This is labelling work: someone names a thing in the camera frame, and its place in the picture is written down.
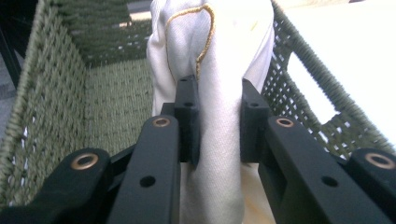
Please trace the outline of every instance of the green woven basket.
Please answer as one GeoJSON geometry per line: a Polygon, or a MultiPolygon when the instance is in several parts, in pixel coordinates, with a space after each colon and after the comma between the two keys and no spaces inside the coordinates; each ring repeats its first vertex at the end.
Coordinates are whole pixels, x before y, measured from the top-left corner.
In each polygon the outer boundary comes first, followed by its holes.
{"type": "MultiPolygon", "coordinates": [[[[77,149],[99,147],[113,155],[136,141],[151,112],[151,27],[150,21],[131,21],[126,3],[39,1],[0,149],[0,207],[29,203],[59,161],[77,149]]],[[[275,114],[298,118],[338,156],[358,147],[392,151],[277,6],[275,13],[276,46],[263,88],[275,114]],[[324,125],[288,75],[292,52],[338,111],[324,125]]]]}

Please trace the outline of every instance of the woven texture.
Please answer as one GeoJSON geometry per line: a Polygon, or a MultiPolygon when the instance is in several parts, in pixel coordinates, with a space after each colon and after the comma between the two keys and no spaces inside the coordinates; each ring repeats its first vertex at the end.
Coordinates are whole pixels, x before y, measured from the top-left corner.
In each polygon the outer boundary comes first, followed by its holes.
{"type": "MultiPolygon", "coordinates": [[[[336,155],[358,147],[391,151],[277,6],[275,13],[276,47],[263,88],[275,114],[297,118],[336,155]],[[288,75],[292,52],[339,112],[324,125],[288,75]]],[[[113,155],[136,141],[151,111],[144,59],[150,33],[150,21],[130,21],[123,0],[39,1],[0,148],[0,207],[29,203],[72,151],[99,147],[113,155]]]]}
{"type": "Polygon", "coordinates": [[[373,147],[394,152],[388,140],[371,123],[343,87],[311,48],[304,42],[295,27],[274,4],[276,32],[273,60],[264,83],[263,95],[275,115],[299,120],[309,132],[332,154],[346,158],[360,147],[373,147]],[[290,55],[295,53],[311,77],[332,102],[337,115],[325,124],[309,108],[288,73],[290,55]]]}

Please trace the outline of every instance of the folded cloth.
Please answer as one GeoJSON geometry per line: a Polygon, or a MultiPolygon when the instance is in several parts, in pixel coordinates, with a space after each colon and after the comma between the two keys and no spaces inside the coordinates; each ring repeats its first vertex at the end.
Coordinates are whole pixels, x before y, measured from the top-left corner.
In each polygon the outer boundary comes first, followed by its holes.
{"type": "Polygon", "coordinates": [[[180,223],[272,223],[257,165],[241,164],[242,78],[262,90],[274,43],[271,2],[154,0],[148,60],[153,115],[195,75],[201,120],[198,166],[182,164],[180,223]]]}

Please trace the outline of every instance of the black plastic linkage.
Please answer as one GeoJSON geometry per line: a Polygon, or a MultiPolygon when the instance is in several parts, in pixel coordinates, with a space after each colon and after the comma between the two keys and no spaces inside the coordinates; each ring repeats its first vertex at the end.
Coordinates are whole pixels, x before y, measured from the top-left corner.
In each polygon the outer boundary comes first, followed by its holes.
{"type": "Polygon", "coordinates": [[[180,161],[197,166],[200,156],[200,119],[198,85],[195,76],[181,78],[177,83],[175,118],[180,125],[180,161]]]}
{"type": "Polygon", "coordinates": [[[270,106],[247,79],[243,80],[240,120],[241,162],[259,162],[266,145],[258,139],[270,116],[270,106]]]}
{"type": "Polygon", "coordinates": [[[6,208],[0,223],[93,223],[111,182],[107,152],[84,148],[64,158],[31,203],[6,208]]]}
{"type": "Polygon", "coordinates": [[[276,161],[259,174],[276,223],[392,223],[297,120],[269,118],[265,140],[276,161]]]}
{"type": "Polygon", "coordinates": [[[178,223],[178,122],[148,119],[134,148],[107,223],[178,223]]]}
{"type": "Polygon", "coordinates": [[[345,170],[396,223],[396,159],[388,152],[362,148],[352,153],[345,170]]]}

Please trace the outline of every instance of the white cloth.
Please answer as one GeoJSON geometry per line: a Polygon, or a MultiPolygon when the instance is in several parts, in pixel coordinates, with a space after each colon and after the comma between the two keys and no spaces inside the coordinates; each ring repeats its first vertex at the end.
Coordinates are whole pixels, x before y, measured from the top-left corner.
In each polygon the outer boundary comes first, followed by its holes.
{"type": "Polygon", "coordinates": [[[274,222],[257,164],[241,164],[239,154],[242,78],[262,89],[274,42],[271,2],[154,0],[151,14],[153,115],[175,101],[181,77],[199,81],[201,157],[196,169],[182,164],[180,222],[274,222]]]}

